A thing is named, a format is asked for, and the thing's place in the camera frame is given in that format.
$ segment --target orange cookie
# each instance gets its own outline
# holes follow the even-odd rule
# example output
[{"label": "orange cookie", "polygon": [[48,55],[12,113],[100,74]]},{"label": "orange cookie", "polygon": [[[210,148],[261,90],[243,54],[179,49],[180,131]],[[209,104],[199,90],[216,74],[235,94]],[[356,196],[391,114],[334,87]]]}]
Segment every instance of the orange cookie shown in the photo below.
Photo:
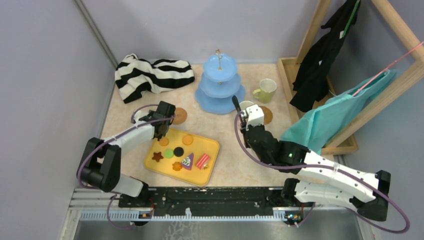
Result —
[{"label": "orange cookie", "polygon": [[172,124],[179,125],[186,121],[187,111],[184,108],[177,107],[175,109],[175,118],[173,119]]},{"label": "orange cookie", "polygon": [[166,138],[166,137],[162,137],[159,140],[159,145],[161,145],[162,147],[167,146],[169,143],[170,143],[170,140],[168,138]]},{"label": "orange cookie", "polygon": [[181,169],[183,169],[183,165],[181,164],[181,162],[176,161],[172,164],[172,169],[174,171],[180,171]]},{"label": "orange cookie", "polygon": [[266,106],[259,106],[263,112],[263,124],[267,125],[273,120],[273,112]]},{"label": "orange cookie", "polygon": [[190,135],[185,135],[185,136],[182,138],[182,143],[183,143],[184,145],[190,145],[190,144],[192,144],[192,143],[193,143],[193,137],[192,137],[192,136],[190,136]]}]

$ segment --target black cookie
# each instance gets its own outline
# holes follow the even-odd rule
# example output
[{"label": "black cookie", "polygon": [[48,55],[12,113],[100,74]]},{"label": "black cookie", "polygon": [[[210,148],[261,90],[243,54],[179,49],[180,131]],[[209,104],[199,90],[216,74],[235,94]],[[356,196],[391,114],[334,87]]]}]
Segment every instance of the black cookie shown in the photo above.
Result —
[{"label": "black cookie", "polygon": [[174,150],[173,150],[173,154],[176,156],[176,157],[181,157],[182,155],[184,155],[184,149],[182,148],[182,147],[176,147]]}]

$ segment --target teal cloth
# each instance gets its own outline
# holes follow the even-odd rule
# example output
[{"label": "teal cloth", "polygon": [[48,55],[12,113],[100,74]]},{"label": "teal cloth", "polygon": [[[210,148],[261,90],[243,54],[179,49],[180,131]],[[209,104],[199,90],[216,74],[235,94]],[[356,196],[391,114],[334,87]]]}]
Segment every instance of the teal cloth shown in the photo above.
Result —
[{"label": "teal cloth", "polygon": [[308,111],[285,131],[280,139],[306,146],[320,154],[321,148],[361,112],[368,100],[377,97],[395,75],[395,70],[388,70],[380,74],[356,96],[352,95],[372,77],[355,88],[330,98],[324,105]]}]

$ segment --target black jacket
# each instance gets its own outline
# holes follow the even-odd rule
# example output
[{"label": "black jacket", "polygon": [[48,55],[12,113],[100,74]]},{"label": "black jacket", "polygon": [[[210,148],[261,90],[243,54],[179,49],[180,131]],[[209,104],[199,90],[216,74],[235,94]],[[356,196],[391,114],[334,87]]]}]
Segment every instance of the black jacket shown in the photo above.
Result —
[{"label": "black jacket", "polygon": [[[347,0],[328,20],[321,29],[331,28],[330,32],[320,38],[307,52],[303,59],[297,77],[293,83],[293,90],[297,91],[290,104],[302,112],[312,109],[315,101],[322,100],[329,92],[327,74],[345,42],[347,33],[341,37],[357,0]],[[356,23],[358,9],[351,24]]]}]

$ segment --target metal panel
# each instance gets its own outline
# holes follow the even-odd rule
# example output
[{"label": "metal panel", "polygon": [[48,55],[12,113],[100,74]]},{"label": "metal panel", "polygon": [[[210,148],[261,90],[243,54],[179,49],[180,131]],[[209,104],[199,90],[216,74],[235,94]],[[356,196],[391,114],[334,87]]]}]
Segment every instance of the metal panel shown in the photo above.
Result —
[{"label": "metal panel", "polygon": [[[117,223],[127,226],[127,222]],[[355,216],[345,210],[314,210],[300,228],[283,222],[155,221],[135,230],[120,230],[107,221],[80,221],[75,240],[361,240]]]}]

